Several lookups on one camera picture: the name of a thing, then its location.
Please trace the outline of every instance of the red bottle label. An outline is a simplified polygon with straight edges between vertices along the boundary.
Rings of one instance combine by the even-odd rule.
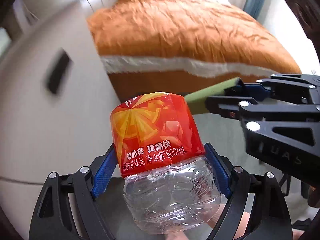
[[[204,154],[182,96],[162,92],[138,96],[115,108],[110,119],[122,177]]]

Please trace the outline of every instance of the white fur trim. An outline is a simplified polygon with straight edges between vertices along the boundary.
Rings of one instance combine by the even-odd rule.
[[[245,76],[278,74],[278,72],[271,69],[243,63],[211,63],[184,57],[102,56],[100,58],[107,73],[184,70],[192,75],[206,78],[213,78],[230,72],[240,73]]]

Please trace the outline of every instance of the orange blanket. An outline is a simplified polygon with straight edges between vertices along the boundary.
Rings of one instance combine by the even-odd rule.
[[[183,57],[300,73],[261,24],[214,0],[118,0],[88,24],[100,56]]]

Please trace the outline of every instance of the plastic bottle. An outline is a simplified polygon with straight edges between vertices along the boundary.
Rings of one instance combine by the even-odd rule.
[[[110,116],[124,198],[139,228],[165,234],[193,228],[217,212],[221,195],[185,99],[156,92]]]
[[[206,223],[221,194],[204,156],[126,177],[124,198],[137,226],[165,234]]]

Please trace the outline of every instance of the blue gripper pad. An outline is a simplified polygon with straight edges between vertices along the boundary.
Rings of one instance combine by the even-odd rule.
[[[246,86],[247,92],[243,94],[242,96],[246,96],[246,97],[252,97],[257,101],[263,101],[266,98],[269,98],[271,96],[271,91],[266,90],[264,87],[262,87],[259,84],[244,84]],[[242,91],[242,86],[236,86],[236,88],[239,91]]]
[[[118,161],[116,157],[116,150],[113,148],[94,176],[94,183],[91,193],[95,198],[97,198],[101,193],[105,192],[117,164]]]
[[[228,176],[227,172],[225,171],[224,167],[221,165],[218,154],[212,147],[210,143],[206,143],[204,145],[204,149],[206,151],[205,156],[207,157],[208,161],[210,162],[212,168],[215,171],[215,175],[218,179],[219,188],[218,190],[226,197],[231,196],[230,190],[230,177]]]

